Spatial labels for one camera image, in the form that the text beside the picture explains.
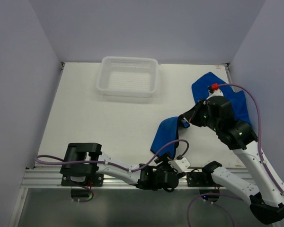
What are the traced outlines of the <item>blue towel with black trim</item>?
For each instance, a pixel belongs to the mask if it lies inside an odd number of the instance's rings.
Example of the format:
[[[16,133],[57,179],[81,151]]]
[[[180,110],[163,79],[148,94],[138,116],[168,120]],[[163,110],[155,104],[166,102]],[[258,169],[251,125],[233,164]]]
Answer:
[[[189,128],[189,123],[180,117],[170,117],[163,120],[157,129],[150,151],[156,154],[167,143],[178,139],[178,129]]]

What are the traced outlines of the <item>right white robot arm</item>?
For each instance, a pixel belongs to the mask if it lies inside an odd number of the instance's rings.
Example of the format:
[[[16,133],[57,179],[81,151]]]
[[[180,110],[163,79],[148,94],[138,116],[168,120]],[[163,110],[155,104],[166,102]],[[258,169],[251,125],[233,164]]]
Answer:
[[[258,148],[259,138],[250,124],[236,120],[231,102],[223,96],[199,100],[180,118],[198,127],[213,130],[218,139],[239,158],[255,184],[237,177],[217,161],[202,168],[205,185],[224,186],[244,200],[252,214],[265,225],[284,219],[284,183],[272,168],[263,150]]]

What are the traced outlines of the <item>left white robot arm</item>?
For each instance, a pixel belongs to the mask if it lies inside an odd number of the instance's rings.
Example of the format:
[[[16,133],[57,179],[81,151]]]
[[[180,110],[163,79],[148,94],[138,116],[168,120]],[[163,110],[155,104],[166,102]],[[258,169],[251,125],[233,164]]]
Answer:
[[[155,165],[130,165],[113,161],[98,143],[70,143],[60,169],[62,186],[99,186],[108,175],[142,190],[172,192],[191,166],[187,158],[171,159],[169,153],[155,158]]]

